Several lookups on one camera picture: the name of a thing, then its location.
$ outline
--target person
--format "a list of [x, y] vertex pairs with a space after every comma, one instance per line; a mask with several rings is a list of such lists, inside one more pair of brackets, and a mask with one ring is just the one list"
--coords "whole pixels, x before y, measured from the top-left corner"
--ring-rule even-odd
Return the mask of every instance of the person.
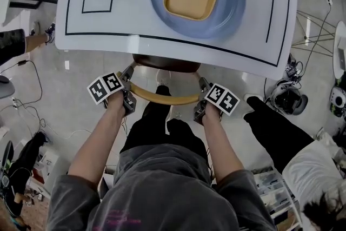
[[[156, 93], [170, 95], [167, 71]], [[274, 223], [243, 168], [219, 119], [207, 104], [203, 125], [217, 186], [211, 186], [204, 143], [181, 120], [167, 122], [170, 106], [150, 102], [120, 151], [114, 186], [102, 202], [97, 185], [125, 114], [123, 93], [108, 108], [75, 156], [68, 175], [57, 178], [47, 230], [250, 230], [274, 231]]]
[[23, 29], [0, 32], [0, 65], [21, 54], [33, 51], [42, 44], [52, 43], [55, 38], [55, 23], [40, 34], [38, 22], [34, 23], [30, 36], [26, 37]]
[[31, 171], [39, 154], [39, 148], [48, 142], [42, 132], [38, 132], [24, 146], [18, 159], [11, 164], [8, 170], [9, 186], [4, 195], [4, 203], [8, 210], [12, 222], [19, 230], [27, 230], [28, 226], [21, 218], [23, 201], [30, 201], [30, 198], [24, 195], [26, 183], [31, 177]]
[[244, 100], [253, 111], [243, 118], [297, 197], [304, 231], [345, 230], [346, 180], [327, 147], [272, 110], [261, 96], [246, 94]]

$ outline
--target gray t-shirt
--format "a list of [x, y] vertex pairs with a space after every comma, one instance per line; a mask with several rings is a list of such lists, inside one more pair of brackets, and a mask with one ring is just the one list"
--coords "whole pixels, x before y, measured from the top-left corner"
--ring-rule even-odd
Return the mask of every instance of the gray t-shirt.
[[110, 189], [98, 194], [76, 176], [57, 178], [47, 230], [276, 230], [250, 171], [211, 187], [204, 159], [173, 144], [120, 154]]

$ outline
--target black pants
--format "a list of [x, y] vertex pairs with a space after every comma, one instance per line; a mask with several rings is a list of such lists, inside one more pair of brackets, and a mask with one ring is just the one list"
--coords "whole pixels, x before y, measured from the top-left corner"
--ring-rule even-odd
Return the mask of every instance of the black pants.
[[275, 168], [282, 173], [292, 158], [314, 140], [259, 98], [249, 97], [247, 103], [254, 112], [245, 115], [244, 119], [269, 153]]
[[39, 148], [46, 142], [45, 136], [37, 133], [23, 148], [19, 158], [11, 165], [8, 176], [10, 177], [9, 189], [5, 196], [6, 206], [12, 217], [18, 217], [22, 211], [22, 203], [14, 202], [15, 193], [24, 194], [25, 186], [34, 168]]
[[[170, 96], [166, 86], [159, 86], [156, 93]], [[177, 119], [167, 122], [169, 135], [165, 133], [165, 120], [169, 110], [169, 105], [150, 102], [145, 107], [142, 118], [132, 126], [120, 153], [137, 146], [170, 143], [186, 147], [208, 162], [204, 143], [193, 134], [186, 122]]]

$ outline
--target white shirt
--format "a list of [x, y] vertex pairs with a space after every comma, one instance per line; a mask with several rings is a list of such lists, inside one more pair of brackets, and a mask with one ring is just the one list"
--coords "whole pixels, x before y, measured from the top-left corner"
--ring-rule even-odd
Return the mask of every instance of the white shirt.
[[[346, 192], [346, 181], [336, 168], [328, 148], [314, 141], [303, 148], [284, 168], [282, 176], [286, 184], [297, 197], [301, 210], [311, 201], [319, 201], [322, 194], [328, 198], [338, 196], [339, 189]], [[303, 230], [315, 230], [304, 214]]]

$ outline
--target black hair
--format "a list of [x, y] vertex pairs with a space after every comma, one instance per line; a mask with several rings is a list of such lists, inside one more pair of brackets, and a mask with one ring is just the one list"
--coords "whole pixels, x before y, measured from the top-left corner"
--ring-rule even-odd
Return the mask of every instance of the black hair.
[[320, 231], [341, 231], [346, 230], [346, 218], [337, 216], [343, 208], [340, 192], [337, 199], [328, 199], [323, 193], [319, 201], [305, 204], [303, 213]]

